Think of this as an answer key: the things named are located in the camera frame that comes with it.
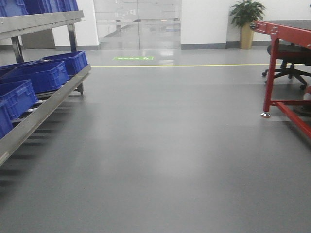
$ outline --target black tabletop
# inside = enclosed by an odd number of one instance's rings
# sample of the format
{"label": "black tabletop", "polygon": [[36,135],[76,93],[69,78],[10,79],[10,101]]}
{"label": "black tabletop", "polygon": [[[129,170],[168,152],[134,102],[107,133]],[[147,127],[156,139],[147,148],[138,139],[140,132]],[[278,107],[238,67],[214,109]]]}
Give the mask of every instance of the black tabletop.
{"label": "black tabletop", "polygon": [[311,30],[311,20],[280,20],[280,21],[267,21],[267,22]]}

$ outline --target green leaves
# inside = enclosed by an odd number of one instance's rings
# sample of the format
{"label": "green leaves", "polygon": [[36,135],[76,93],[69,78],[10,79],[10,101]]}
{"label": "green leaves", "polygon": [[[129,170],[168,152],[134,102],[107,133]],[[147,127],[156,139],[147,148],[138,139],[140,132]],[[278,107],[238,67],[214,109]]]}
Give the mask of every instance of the green leaves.
{"label": "green leaves", "polygon": [[234,16],[231,23],[238,27],[243,27],[245,23],[253,22],[258,18],[263,20],[263,11],[266,9],[260,2],[253,0],[238,1],[231,8],[233,10],[230,11],[230,15]]}

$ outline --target yellow floor line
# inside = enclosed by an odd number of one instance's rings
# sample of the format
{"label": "yellow floor line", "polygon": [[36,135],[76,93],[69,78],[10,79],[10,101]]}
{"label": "yellow floor line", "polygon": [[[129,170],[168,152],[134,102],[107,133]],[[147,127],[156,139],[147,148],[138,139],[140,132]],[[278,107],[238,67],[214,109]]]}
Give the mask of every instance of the yellow floor line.
{"label": "yellow floor line", "polygon": [[132,66],[91,66],[92,68],[119,68],[119,67],[242,67],[268,66],[269,64],[209,64],[209,65],[132,65]]}

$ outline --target red metal table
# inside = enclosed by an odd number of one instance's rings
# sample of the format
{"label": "red metal table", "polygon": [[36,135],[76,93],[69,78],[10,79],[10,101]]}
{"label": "red metal table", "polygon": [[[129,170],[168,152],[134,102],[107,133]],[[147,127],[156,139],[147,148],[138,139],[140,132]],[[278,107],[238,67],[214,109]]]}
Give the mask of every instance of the red metal table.
{"label": "red metal table", "polygon": [[[256,21],[253,30],[258,33],[270,35],[272,45],[263,113],[261,116],[269,118],[270,106],[276,106],[311,139],[311,127],[288,107],[289,105],[311,105],[311,100],[271,99],[276,60],[280,56],[280,53],[288,57],[311,57],[311,52],[279,52],[279,40],[285,40],[311,49],[311,20]],[[307,88],[306,92],[311,94],[311,88]]]}

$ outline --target plant pot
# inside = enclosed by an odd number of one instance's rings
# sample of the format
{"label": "plant pot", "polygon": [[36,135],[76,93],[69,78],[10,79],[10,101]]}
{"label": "plant pot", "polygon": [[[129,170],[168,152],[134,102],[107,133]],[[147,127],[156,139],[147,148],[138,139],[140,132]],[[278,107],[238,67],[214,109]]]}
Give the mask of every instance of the plant pot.
{"label": "plant pot", "polygon": [[245,25],[241,28],[241,49],[250,49],[252,47],[254,31],[249,27],[250,24],[251,23],[245,23]]}

